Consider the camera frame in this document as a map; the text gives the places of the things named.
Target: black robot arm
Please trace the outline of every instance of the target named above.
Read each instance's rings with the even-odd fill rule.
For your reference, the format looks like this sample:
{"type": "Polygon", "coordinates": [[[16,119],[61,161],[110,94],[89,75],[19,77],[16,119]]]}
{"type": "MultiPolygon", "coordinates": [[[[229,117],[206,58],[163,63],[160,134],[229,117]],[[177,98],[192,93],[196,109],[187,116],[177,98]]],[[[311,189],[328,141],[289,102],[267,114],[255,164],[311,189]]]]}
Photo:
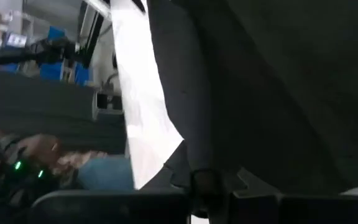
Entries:
{"type": "Polygon", "coordinates": [[[76,44],[66,37],[57,40],[41,40],[24,48],[0,49],[0,65],[36,60],[38,63],[56,63],[64,58],[81,61],[76,44]]]}

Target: ceiling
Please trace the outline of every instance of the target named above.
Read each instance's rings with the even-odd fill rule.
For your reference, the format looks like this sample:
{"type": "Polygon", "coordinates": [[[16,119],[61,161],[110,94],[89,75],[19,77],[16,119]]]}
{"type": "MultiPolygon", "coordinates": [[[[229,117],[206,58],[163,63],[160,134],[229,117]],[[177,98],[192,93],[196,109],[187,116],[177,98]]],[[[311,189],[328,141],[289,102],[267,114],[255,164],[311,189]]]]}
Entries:
{"type": "Polygon", "coordinates": [[[81,3],[82,0],[25,0],[23,10],[52,26],[65,29],[67,36],[76,36],[81,3]]]}

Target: green led light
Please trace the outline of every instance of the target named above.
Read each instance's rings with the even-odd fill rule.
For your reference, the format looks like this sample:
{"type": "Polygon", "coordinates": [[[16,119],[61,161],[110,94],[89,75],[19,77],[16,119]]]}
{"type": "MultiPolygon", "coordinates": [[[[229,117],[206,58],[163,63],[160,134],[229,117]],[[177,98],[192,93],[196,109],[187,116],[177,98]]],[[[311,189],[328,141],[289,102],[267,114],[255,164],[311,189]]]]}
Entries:
{"type": "Polygon", "coordinates": [[[15,170],[18,170],[20,168],[20,166],[22,165],[22,162],[19,161],[19,162],[16,162],[16,165],[15,165],[15,170]]]}

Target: white cloth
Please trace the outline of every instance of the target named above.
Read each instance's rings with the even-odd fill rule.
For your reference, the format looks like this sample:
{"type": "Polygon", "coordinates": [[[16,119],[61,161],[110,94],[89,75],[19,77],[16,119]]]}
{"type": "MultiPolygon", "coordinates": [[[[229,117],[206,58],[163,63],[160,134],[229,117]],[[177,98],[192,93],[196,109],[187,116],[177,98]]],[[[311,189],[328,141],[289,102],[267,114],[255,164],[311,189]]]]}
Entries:
{"type": "MultiPolygon", "coordinates": [[[[146,0],[142,0],[147,9],[146,0]]],[[[112,28],[135,188],[143,187],[182,142],[170,121],[155,62],[149,16],[131,0],[111,1],[112,28]]],[[[192,217],[196,224],[208,220],[192,217]]]]}

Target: blue jeans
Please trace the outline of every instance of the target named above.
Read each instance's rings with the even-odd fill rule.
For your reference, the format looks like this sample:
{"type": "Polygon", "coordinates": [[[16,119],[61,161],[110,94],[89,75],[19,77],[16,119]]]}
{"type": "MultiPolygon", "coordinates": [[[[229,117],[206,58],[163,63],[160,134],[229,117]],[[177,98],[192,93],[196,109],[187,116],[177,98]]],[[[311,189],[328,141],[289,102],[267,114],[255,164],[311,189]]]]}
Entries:
{"type": "Polygon", "coordinates": [[[124,157],[91,159],[78,170],[78,181],[88,190],[133,190],[131,161],[124,157]]]}

